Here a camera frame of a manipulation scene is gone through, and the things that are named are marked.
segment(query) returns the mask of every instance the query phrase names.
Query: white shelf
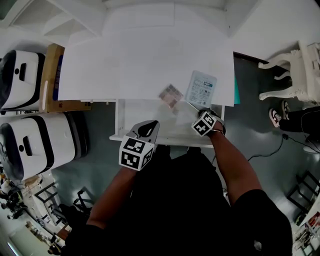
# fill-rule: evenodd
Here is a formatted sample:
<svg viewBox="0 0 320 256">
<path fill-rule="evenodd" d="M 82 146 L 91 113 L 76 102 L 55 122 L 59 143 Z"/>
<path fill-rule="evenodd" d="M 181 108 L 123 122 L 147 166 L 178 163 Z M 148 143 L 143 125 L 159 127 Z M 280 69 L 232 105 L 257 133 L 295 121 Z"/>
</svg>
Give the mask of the white shelf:
<svg viewBox="0 0 320 256">
<path fill-rule="evenodd" d="M 49 31 L 46 37 L 49 41 L 65 47 L 94 39 L 95 35 L 79 22 L 71 19 Z"/>
<path fill-rule="evenodd" d="M 59 27 L 60 25 L 72 20 L 72 17 L 70 15 L 66 14 L 58 8 L 53 8 L 52 11 L 54 12 L 54 14 L 52 15 L 52 18 L 50 18 L 45 23 L 44 28 L 42 30 L 43 35 L 46 35 L 50 31 Z"/>
<path fill-rule="evenodd" d="M 34 0 L 13 21 L 15 27 L 42 34 L 45 24 L 51 19 L 51 14 L 58 12 L 54 5 L 46 0 Z"/>
<path fill-rule="evenodd" d="M 67 47 L 101 35 L 106 13 L 100 0 L 33 0 L 12 26 Z"/>
</svg>

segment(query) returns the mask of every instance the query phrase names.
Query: white chair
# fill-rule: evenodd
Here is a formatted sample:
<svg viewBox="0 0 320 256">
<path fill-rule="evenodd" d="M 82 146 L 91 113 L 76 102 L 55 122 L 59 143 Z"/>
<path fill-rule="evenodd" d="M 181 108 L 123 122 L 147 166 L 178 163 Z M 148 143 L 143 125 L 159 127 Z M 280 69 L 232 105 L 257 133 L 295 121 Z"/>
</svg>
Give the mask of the white chair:
<svg viewBox="0 0 320 256">
<path fill-rule="evenodd" d="M 282 53 L 269 60 L 268 64 L 259 63 L 260 69 L 270 69 L 276 65 L 290 64 L 289 71 L 274 79 L 280 80 L 290 76 L 292 86 L 278 91 L 268 91 L 259 95 L 260 100 L 268 97 L 293 98 L 300 101 L 320 104 L 320 58 L 319 45 L 317 43 L 306 46 L 298 42 L 300 50 L 292 50 L 291 53 Z"/>
</svg>

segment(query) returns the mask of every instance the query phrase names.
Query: chair leg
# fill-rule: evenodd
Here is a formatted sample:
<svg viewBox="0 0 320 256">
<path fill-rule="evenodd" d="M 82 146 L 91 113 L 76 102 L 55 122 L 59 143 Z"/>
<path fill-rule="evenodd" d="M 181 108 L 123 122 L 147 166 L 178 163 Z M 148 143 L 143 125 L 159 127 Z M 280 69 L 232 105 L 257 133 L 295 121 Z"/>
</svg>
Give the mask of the chair leg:
<svg viewBox="0 0 320 256">
<path fill-rule="evenodd" d="M 269 59 L 269 63 L 267 64 L 263 64 L 261 62 L 258 63 L 258 68 L 259 69 L 271 69 L 274 66 L 276 66 L 279 62 L 290 62 L 292 59 L 292 54 L 291 53 L 282 53 L 279 54 L 277 56 L 275 56 L 274 58 Z"/>
<path fill-rule="evenodd" d="M 282 75 L 280 75 L 280 76 L 275 76 L 274 77 L 274 79 L 275 80 L 281 80 L 281 79 L 283 79 L 283 78 L 285 78 L 285 77 L 290 77 L 291 75 L 290 75 L 290 72 L 289 71 L 287 71 L 287 72 L 284 72 Z"/>
<path fill-rule="evenodd" d="M 264 93 L 260 93 L 259 94 L 259 99 L 261 101 L 263 101 L 265 98 L 268 97 L 276 97 L 276 98 L 293 98 L 297 95 L 296 91 L 294 90 L 294 88 L 291 86 L 287 89 L 284 90 L 275 90 L 275 91 L 268 91 L 268 92 L 264 92 Z"/>
</svg>

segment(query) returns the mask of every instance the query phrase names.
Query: white table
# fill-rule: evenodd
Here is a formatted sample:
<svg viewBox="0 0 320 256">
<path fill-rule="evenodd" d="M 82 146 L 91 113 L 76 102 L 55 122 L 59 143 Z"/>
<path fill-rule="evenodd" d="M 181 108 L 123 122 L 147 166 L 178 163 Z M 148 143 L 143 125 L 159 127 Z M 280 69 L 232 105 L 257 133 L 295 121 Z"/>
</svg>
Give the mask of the white table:
<svg viewBox="0 0 320 256">
<path fill-rule="evenodd" d="M 197 114 L 190 106 L 181 102 L 174 114 L 159 101 L 169 84 L 186 95 L 194 70 L 217 78 L 211 103 L 223 115 L 235 94 L 224 11 L 172 2 L 125 6 L 108 14 L 101 38 L 65 49 L 58 98 L 116 101 L 113 140 L 139 121 L 157 119 L 157 143 L 212 147 L 191 129 Z"/>
</svg>

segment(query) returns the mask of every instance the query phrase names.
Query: label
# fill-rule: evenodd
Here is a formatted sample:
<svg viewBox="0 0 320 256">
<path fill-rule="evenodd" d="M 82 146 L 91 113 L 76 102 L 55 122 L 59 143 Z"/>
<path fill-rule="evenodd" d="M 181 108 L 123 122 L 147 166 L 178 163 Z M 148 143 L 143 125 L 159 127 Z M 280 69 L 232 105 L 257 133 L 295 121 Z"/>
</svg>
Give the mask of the label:
<svg viewBox="0 0 320 256">
<path fill-rule="evenodd" d="M 64 57 L 63 55 L 60 55 L 59 61 L 58 61 L 58 66 L 56 68 L 55 79 L 54 79 L 54 87 L 53 87 L 53 94 L 52 94 L 52 99 L 54 101 L 58 100 L 60 72 L 61 72 L 61 66 L 62 66 L 63 57 Z"/>
<path fill-rule="evenodd" d="M 193 71 L 186 101 L 202 108 L 210 108 L 216 83 L 215 77 L 196 70 Z"/>
</svg>

